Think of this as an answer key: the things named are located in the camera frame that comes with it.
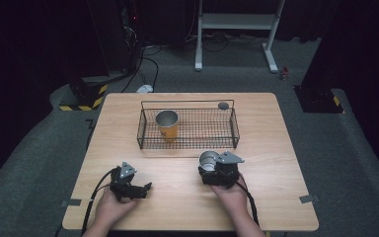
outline white rack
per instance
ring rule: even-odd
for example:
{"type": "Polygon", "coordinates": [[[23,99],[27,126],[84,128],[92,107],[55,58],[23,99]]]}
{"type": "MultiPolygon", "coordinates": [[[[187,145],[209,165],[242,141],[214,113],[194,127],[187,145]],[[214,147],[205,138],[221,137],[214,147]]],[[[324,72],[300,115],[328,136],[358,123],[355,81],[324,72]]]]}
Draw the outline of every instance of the white rack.
{"type": "Polygon", "coordinates": [[[263,43],[266,61],[269,70],[277,73],[278,68],[273,59],[270,48],[272,46],[275,32],[281,18],[282,8],[285,0],[279,0],[275,14],[203,14],[202,0],[199,0],[198,9],[198,31],[195,53],[195,71],[202,70],[202,29],[243,29],[243,30],[268,30],[269,37],[266,43],[263,43]]]}

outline black equipment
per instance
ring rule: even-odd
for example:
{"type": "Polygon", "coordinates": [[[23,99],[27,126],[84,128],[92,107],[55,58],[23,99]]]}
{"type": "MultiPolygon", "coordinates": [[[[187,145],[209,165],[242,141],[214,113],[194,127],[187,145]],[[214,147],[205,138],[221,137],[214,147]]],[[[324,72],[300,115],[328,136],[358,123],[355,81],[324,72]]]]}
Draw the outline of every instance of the black equipment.
{"type": "Polygon", "coordinates": [[[198,172],[205,185],[231,188],[239,180],[238,163],[245,160],[226,151],[205,151],[199,156],[198,172]]]}
{"type": "Polygon", "coordinates": [[[122,198],[146,198],[147,192],[152,187],[152,183],[144,187],[137,187],[131,184],[134,174],[137,172],[126,162],[122,162],[122,166],[112,169],[110,190],[115,194],[118,201],[122,198]]]}

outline shelf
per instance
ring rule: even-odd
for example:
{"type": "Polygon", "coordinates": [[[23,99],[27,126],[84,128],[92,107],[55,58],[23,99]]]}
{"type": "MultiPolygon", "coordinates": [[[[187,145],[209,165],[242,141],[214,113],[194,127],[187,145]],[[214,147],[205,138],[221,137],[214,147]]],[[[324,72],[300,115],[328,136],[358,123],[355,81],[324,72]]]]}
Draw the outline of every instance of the shelf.
{"type": "Polygon", "coordinates": [[[208,14],[202,15],[203,29],[271,30],[274,14],[208,14]]]}

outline gray carpet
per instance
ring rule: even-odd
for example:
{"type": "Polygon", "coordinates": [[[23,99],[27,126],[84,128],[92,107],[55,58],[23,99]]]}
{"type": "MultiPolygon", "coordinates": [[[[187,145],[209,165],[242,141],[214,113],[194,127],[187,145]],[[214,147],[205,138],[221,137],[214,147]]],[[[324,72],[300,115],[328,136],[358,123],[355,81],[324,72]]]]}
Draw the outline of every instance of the gray carpet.
{"type": "MultiPolygon", "coordinates": [[[[318,41],[276,40],[272,52],[279,67],[287,66],[283,81],[268,71],[258,43],[230,43],[218,52],[204,51],[203,70],[193,70],[194,49],[153,47],[146,56],[159,65],[156,92],[272,92],[284,116],[320,227],[288,236],[379,236],[379,162],[357,123],[344,91],[334,89],[345,113],[304,114],[293,86],[300,85],[319,45],[318,41]]],[[[223,44],[206,43],[209,49],[223,44]]],[[[156,66],[144,60],[141,72],[153,83],[156,66]]],[[[123,90],[127,79],[109,85],[106,94],[123,90]]],[[[143,85],[137,75],[125,92],[143,85]]],[[[63,219],[86,154],[91,129],[101,107],[91,112],[62,112],[63,86],[49,100],[54,110],[22,140],[0,171],[0,236],[54,236],[63,219]]],[[[272,232],[272,236],[282,236],[272,232]]],[[[58,236],[80,236],[60,229],[58,236]]]]}

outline small round object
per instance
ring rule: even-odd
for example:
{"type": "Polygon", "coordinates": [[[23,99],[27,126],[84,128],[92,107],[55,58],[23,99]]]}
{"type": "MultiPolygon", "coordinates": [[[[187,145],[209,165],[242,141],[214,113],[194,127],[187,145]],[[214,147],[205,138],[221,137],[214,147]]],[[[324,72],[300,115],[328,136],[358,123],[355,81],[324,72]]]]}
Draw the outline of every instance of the small round object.
{"type": "Polygon", "coordinates": [[[226,102],[220,102],[218,104],[218,109],[225,111],[225,110],[229,109],[229,104],[227,104],[226,102]]]}

